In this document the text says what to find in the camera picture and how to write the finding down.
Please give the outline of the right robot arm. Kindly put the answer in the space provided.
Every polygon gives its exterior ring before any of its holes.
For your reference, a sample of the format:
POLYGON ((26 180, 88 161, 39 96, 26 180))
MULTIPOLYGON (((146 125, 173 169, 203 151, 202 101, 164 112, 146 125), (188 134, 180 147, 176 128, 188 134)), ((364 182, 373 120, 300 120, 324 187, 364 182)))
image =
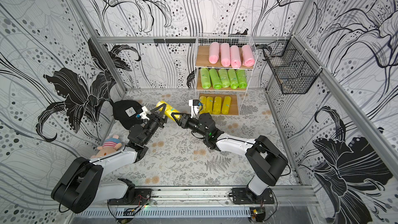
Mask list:
POLYGON ((172 113, 172 118, 183 129, 202 136, 203 143, 211 150, 230 152, 245 157, 255 175, 246 187, 246 194, 260 196, 275 186, 289 164, 286 156, 266 137, 245 139, 229 135, 216 127, 209 113, 193 118, 186 113, 172 113))

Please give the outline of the yellow roll with label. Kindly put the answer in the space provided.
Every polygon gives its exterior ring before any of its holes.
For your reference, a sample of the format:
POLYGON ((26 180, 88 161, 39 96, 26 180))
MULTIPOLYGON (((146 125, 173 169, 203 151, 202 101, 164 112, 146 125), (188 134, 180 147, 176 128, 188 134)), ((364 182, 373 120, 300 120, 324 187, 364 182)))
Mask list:
POLYGON ((201 108, 200 108, 200 114, 206 113, 206 97, 205 96, 200 96, 200 102, 201 102, 201 108))

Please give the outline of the yellow roll front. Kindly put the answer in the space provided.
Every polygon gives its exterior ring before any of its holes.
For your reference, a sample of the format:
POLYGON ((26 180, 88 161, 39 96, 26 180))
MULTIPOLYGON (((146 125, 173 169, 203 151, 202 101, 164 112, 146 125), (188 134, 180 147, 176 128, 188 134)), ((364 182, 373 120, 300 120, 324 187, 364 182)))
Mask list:
POLYGON ((219 115, 219 114, 221 114, 221 108, 222 108, 222 97, 216 96, 216 97, 214 98, 212 113, 213 113, 214 115, 219 115))

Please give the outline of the green roll dark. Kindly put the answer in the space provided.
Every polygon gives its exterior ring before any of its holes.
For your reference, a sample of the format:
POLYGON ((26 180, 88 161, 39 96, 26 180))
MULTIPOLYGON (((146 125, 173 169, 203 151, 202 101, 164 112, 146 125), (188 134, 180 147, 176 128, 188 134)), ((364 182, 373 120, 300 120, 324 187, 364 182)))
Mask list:
POLYGON ((219 90, 222 88, 222 82, 219 77, 218 71, 215 68, 211 68, 209 70, 209 75, 210 75, 210 80, 212 83, 212 87, 216 90, 219 90))

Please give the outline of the pink roll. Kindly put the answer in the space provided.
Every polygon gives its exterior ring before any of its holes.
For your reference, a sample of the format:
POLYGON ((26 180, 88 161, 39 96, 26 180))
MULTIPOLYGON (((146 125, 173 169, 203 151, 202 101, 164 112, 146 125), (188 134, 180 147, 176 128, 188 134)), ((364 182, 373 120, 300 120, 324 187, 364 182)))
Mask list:
POLYGON ((209 47, 208 60, 211 64, 216 64, 219 60, 220 44, 218 42, 212 42, 209 47))
POLYGON ((240 50, 238 46, 233 45, 230 47, 230 59, 232 68, 241 67, 240 50))
POLYGON ((220 59, 223 67, 229 67, 231 65, 230 45, 228 43, 222 43, 220 45, 220 59))
POLYGON ((243 57, 243 63, 242 65, 245 67, 252 67, 255 65, 255 56, 252 51, 252 48, 250 45, 244 45, 242 48, 242 57, 243 57))

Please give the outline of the pale green roll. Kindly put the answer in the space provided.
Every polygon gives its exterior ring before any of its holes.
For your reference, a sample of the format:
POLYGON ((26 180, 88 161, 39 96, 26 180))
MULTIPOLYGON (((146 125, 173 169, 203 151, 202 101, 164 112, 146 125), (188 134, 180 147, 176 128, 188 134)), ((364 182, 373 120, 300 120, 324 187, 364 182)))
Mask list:
POLYGON ((228 71, 224 68, 221 68, 218 70, 218 75, 221 80, 222 88, 229 88, 230 81, 229 81, 229 77, 228 77, 228 71))

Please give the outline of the green roll front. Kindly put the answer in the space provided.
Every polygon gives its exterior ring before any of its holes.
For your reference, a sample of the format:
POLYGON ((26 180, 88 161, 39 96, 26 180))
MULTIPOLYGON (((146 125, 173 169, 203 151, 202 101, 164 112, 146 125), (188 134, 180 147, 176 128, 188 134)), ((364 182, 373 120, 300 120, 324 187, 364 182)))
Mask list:
POLYGON ((236 71, 234 69, 228 69, 228 77, 230 81, 230 88, 237 89, 239 87, 239 82, 237 79, 236 71))

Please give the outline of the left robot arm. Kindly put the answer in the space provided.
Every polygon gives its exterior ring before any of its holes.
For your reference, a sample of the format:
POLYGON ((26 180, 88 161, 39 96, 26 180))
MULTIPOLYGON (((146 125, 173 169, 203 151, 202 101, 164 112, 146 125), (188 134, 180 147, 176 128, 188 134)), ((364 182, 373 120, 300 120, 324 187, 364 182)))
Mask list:
POLYGON ((126 145, 116 144, 116 151, 109 155, 86 159, 76 158, 51 192, 51 198, 59 206, 66 207, 73 213, 81 213, 91 204, 106 201, 113 205, 129 205, 140 203, 145 193, 136 193, 135 184, 126 178, 104 181, 111 172, 143 159, 146 146, 158 128, 167 122, 166 104, 147 110, 142 108, 139 117, 145 124, 135 124, 129 130, 126 145))

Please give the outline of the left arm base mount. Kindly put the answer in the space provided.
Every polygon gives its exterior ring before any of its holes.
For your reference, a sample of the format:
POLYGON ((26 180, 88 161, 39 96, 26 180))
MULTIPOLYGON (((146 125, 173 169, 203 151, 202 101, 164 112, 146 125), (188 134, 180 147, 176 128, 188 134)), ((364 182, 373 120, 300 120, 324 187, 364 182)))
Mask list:
POLYGON ((136 188, 135 184, 126 178, 118 178, 127 185, 127 190, 121 199, 116 199, 116 205, 145 205, 151 199, 152 189, 150 188, 136 188))

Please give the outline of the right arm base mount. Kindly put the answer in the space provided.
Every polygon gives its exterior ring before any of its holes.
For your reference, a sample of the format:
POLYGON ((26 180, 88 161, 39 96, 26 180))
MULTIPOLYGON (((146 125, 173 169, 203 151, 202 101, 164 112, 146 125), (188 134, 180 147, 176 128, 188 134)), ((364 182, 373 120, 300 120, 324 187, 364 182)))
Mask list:
POLYGON ((249 190, 248 187, 236 187, 232 188, 232 192, 229 193, 229 197, 236 205, 245 204, 259 204, 259 205, 272 205, 275 204, 275 198, 272 189, 266 188, 263 193, 257 196, 255 193, 249 190))

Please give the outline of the green roll sideways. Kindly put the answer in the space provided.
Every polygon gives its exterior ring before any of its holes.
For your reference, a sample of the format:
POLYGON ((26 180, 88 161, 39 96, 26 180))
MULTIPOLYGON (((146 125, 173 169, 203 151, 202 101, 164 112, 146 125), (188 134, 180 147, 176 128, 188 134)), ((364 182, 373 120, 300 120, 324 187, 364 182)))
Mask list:
POLYGON ((238 86, 240 89, 246 89, 247 88, 247 77, 246 77, 246 71, 243 69, 237 69, 236 70, 236 77, 238 80, 238 86))

